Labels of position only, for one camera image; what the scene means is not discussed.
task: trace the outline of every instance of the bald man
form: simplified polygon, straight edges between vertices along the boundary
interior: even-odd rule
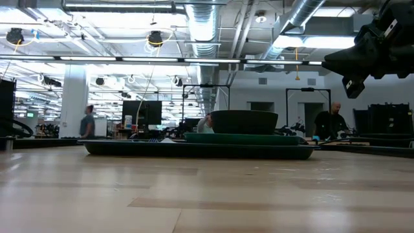
[[[339,131],[345,131],[349,133],[347,124],[341,115],[339,110],[341,109],[341,103],[333,102],[331,106],[331,112],[323,111],[316,116],[314,136],[319,136],[320,140],[325,139],[337,139]]]

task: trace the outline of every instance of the white column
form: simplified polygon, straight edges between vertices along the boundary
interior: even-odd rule
[[[59,138],[80,137],[80,122],[85,116],[89,77],[84,65],[66,65],[63,81]]]

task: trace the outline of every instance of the man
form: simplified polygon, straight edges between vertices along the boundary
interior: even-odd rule
[[[80,122],[80,132],[81,138],[83,139],[92,139],[95,136],[95,119],[92,115],[93,105],[89,105],[85,109],[86,116]]]
[[[197,124],[198,133],[214,133],[212,116],[208,113],[206,117],[201,119]]]
[[[320,140],[325,139],[337,139],[338,131],[345,131],[349,133],[347,124],[341,115],[339,110],[341,109],[341,103],[333,102],[331,106],[331,112],[323,111],[316,116],[314,136],[318,136]]]

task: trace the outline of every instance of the black metal frame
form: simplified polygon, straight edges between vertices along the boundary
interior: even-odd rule
[[[186,87],[201,87],[201,88],[212,88],[212,87],[227,87],[228,89],[228,105],[227,105],[227,109],[230,110],[230,85],[210,85],[210,84],[184,84],[182,86],[182,115],[181,115],[181,122],[184,122],[184,100],[185,100],[185,95],[186,95]]]
[[[286,88],[286,125],[289,127],[289,91],[302,91],[302,92],[315,92],[326,91],[328,92],[329,112],[331,112],[331,90],[330,89],[315,89],[311,87],[307,88]]]

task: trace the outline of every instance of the ceiling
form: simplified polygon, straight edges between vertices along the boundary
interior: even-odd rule
[[[20,55],[52,55],[52,56],[160,56],[189,58],[194,57],[194,42],[190,36],[188,20],[182,14],[152,14],[134,12],[128,13],[108,8],[102,12],[66,12],[59,8],[17,8],[13,7],[16,0],[7,0],[2,6],[0,3],[0,54]],[[92,1],[77,0],[75,3],[91,3]],[[284,1],[259,1],[256,12],[264,11],[266,21],[257,23],[253,17],[247,41],[244,43],[241,56],[258,55],[263,53],[272,44],[272,29],[278,16],[289,12],[292,6],[291,0]],[[143,3],[142,1],[128,1],[128,3]],[[236,33],[236,24],[239,20],[243,1],[228,1],[219,10],[219,38],[218,57],[228,58],[232,49],[232,42]],[[326,24],[345,22],[355,14],[371,14],[378,8],[379,1],[326,1],[324,5],[313,15],[308,22],[309,28],[318,28],[318,19],[332,19]],[[242,28],[246,27],[247,17]],[[16,48],[6,40],[6,34],[11,28],[22,28],[25,41],[22,46]],[[165,43],[159,50],[148,47],[147,36],[151,31],[159,30]],[[317,34],[295,35],[301,39]],[[281,56],[286,60],[314,60],[322,61],[326,54],[338,49],[319,49],[314,47],[298,47],[285,49]],[[280,71],[292,71],[295,67],[284,66]],[[301,71],[322,72],[318,67],[313,70],[301,69]],[[22,61],[0,60],[0,72],[4,79],[17,80],[16,109],[24,113],[27,109],[41,111],[41,117],[49,120],[58,118],[61,107],[61,88],[44,85],[41,81],[44,76],[57,80],[64,85],[65,64],[62,63],[29,63]],[[238,71],[240,77],[235,80],[235,87],[249,87],[254,72]],[[131,94],[130,99],[163,100],[165,108],[163,117],[168,120],[178,120],[181,116],[180,101],[182,100],[182,88],[174,82],[177,78],[183,83],[198,84],[197,66],[172,66],[172,65],[115,65],[115,64],[89,64],[87,74],[91,77],[89,103],[97,106],[97,115],[119,119],[122,111],[122,100],[119,90]],[[96,79],[104,78],[104,85],[97,85]],[[184,113],[188,117],[200,117],[202,105],[197,103],[198,90],[193,90],[186,100]]]

